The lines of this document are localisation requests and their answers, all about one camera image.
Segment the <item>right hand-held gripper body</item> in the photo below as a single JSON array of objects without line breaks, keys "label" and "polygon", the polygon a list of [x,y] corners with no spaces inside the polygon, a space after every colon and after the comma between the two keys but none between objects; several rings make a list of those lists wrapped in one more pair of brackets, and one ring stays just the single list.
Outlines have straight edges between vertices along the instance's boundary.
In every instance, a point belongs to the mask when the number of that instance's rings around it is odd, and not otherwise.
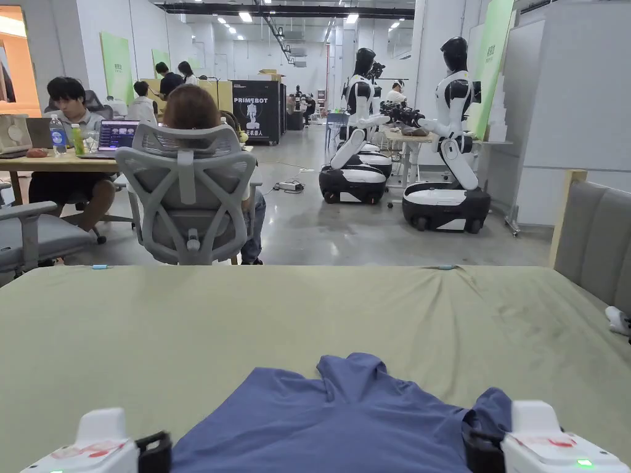
[{"label": "right hand-held gripper body", "polygon": [[510,431],[463,436],[471,472],[629,472],[617,456],[564,431],[552,406],[540,400],[511,405]]}]

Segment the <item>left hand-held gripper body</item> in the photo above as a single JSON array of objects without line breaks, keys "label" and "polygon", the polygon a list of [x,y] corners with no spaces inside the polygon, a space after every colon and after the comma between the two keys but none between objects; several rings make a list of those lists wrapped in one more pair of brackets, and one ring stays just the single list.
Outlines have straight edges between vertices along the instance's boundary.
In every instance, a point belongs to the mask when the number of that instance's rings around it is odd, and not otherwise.
[{"label": "left hand-held gripper body", "polygon": [[123,408],[93,410],[79,421],[73,443],[29,464],[22,472],[170,472],[171,435],[133,439]]}]

